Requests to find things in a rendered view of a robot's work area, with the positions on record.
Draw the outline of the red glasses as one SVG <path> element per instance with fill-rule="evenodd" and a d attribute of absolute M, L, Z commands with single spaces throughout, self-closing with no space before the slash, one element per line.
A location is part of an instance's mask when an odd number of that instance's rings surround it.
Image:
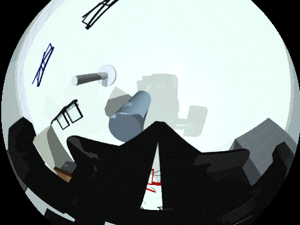
<path fill-rule="evenodd" d="M 160 180 L 160 182 L 158 182 L 158 181 L 157 181 L 157 182 L 153 181 L 153 173 L 154 173 L 154 169 L 151 169 L 151 175 L 150 175 L 150 178 L 149 178 L 147 184 L 149 184 L 149 185 L 158 185 L 158 186 L 162 186 L 162 185 L 161 185 L 161 180 Z M 155 193 L 155 191 L 150 190 L 150 189 L 148 189 L 148 188 L 147 188 L 147 190 Z"/>

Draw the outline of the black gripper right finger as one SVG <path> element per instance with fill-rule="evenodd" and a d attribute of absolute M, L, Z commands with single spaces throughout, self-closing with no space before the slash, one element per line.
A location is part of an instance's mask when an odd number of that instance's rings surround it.
<path fill-rule="evenodd" d="M 250 156 L 250 151 L 244 148 L 200 152 L 165 122 L 160 122 L 158 152 L 162 210 L 173 210 L 173 204 L 188 189 L 198 174 L 243 167 Z"/>

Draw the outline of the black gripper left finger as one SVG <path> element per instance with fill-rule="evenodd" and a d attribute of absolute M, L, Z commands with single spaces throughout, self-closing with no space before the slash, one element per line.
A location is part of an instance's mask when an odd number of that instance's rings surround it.
<path fill-rule="evenodd" d="M 72 135 L 67 147 L 74 162 L 100 173 L 130 180 L 132 195 L 141 208 L 158 146 L 160 122 L 155 121 L 140 135 L 113 145 Z"/>

